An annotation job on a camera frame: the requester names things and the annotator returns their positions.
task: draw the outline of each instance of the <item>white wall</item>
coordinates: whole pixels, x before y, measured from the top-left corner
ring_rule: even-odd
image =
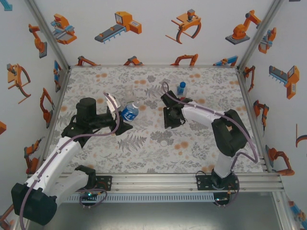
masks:
[[[60,92],[55,93],[53,75],[54,60],[57,59],[50,45],[47,46],[47,56],[40,59],[34,45],[34,36],[29,32],[28,24],[36,26],[34,18],[24,1],[11,0],[13,11],[4,11],[0,5],[0,121],[5,123],[7,130],[0,135],[0,214],[11,204],[11,189],[15,183],[26,181],[27,168],[24,159],[24,147],[29,147],[42,136],[46,138],[40,143],[39,150],[33,155],[38,157],[44,150],[49,129],[43,119],[39,106],[43,87],[47,89],[54,104],[57,106]],[[44,42],[46,38],[37,32]],[[6,65],[18,63],[28,72],[31,83],[24,87],[31,96],[23,101],[23,95],[7,82],[8,71]],[[45,108],[50,110],[51,105],[45,101]]]
[[[307,134],[306,9],[306,1],[285,1],[269,27],[277,29],[273,46],[267,54],[256,50],[248,62],[248,67],[256,67],[255,87],[249,95],[253,102],[259,99],[260,103],[265,103],[270,108],[264,143],[270,148],[284,151],[289,157],[295,175],[283,176],[283,184],[289,198],[304,212],[307,212],[307,143],[303,140],[298,148],[295,147],[295,125],[298,123],[298,136]],[[269,77],[270,65],[286,73],[293,65],[298,67],[300,80],[296,84],[296,95],[290,100],[286,98],[283,84]],[[285,169],[283,160],[277,160],[274,169]]]
[[[36,1],[45,20],[50,23],[55,13],[61,14],[75,27],[78,37],[68,45],[59,44],[70,65],[77,64],[83,55],[99,64],[123,65],[136,56],[143,64],[172,64],[178,56],[199,54],[196,64],[209,64],[238,55],[244,55],[250,41],[233,45],[225,37],[244,22],[245,14],[255,10],[264,18],[272,0],[39,0]],[[179,15],[194,9],[201,17],[202,28],[195,39],[184,34],[179,44],[165,35],[176,37],[178,26],[171,22]],[[99,33],[116,24],[114,13],[126,11],[142,24],[142,33],[127,32],[117,35],[105,44],[95,41]],[[190,34],[196,27],[190,28]],[[256,25],[251,23],[247,35],[253,37]]]

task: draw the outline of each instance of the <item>blue bottle cap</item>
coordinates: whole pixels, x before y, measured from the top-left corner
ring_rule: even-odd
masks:
[[[185,83],[184,81],[183,81],[183,82],[181,82],[181,83],[180,83],[180,87],[181,87],[181,88],[186,87],[186,83]]]

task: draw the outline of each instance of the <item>metal floor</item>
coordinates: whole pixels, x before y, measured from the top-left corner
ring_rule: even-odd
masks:
[[[212,203],[102,204],[83,210],[62,204],[45,227],[29,230],[279,230],[269,193],[240,193],[229,208]]]

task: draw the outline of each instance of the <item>black mounting bracket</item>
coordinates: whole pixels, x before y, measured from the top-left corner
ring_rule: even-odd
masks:
[[[111,191],[112,176],[96,176],[96,188],[102,188]]]
[[[197,190],[203,191],[203,190],[209,190],[209,191],[228,191],[230,190],[237,190],[238,189],[238,181],[236,180],[236,177],[233,174],[229,174],[227,176],[227,185],[223,188],[216,188],[213,185],[212,182],[212,176],[209,175],[196,175],[196,184],[197,184]]]

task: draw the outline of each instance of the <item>plastic bottle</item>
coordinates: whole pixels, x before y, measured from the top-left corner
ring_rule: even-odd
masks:
[[[126,102],[127,104],[132,103],[136,100],[136,97],[133,93],[133,85],[127,85],[125,87],[125,94],[126,94]]]
[[[187,86],[186,83],[183,81],[177,87],[177,95],[181,96],[180,99],[184,99],[187,96]]]
[[[125,121],[133,121],[136,118],[136,116],[139,114],[139,106],[140,103],[138,101],[126,105],[123,112],[121,113],[123,119]]]

